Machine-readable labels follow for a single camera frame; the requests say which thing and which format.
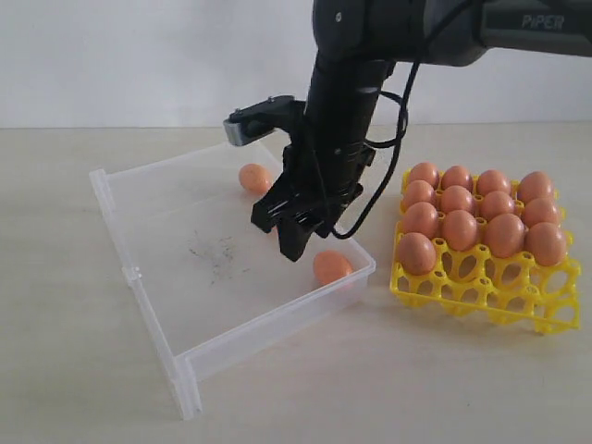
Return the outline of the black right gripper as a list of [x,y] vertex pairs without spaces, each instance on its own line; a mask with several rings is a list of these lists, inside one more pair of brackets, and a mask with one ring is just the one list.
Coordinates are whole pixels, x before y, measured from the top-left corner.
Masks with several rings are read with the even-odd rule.
[[292,142],[282,153],[282,171],[253,206],[251,222],[264,233],[277,229],[282,255],[297,262],[314,234],[327,237],[363,191],[362,173],[375,150],[363,143],[324,155]]

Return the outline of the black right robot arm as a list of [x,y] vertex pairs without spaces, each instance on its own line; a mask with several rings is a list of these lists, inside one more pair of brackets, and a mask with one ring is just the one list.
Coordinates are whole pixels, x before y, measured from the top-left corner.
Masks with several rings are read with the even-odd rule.
[[317,1],[312,23],[317,51],[306,99],[277,96],[243,112],[254,133],[280,129],[290,138],[282,173],[251,220],[277,232],[291,261],[312,235],[335,235],[360,195],[378,149],[366,134],[399,63],[410,65],[413,85],[423,65],[465,67],[491,48],[591,53],[587,1]]

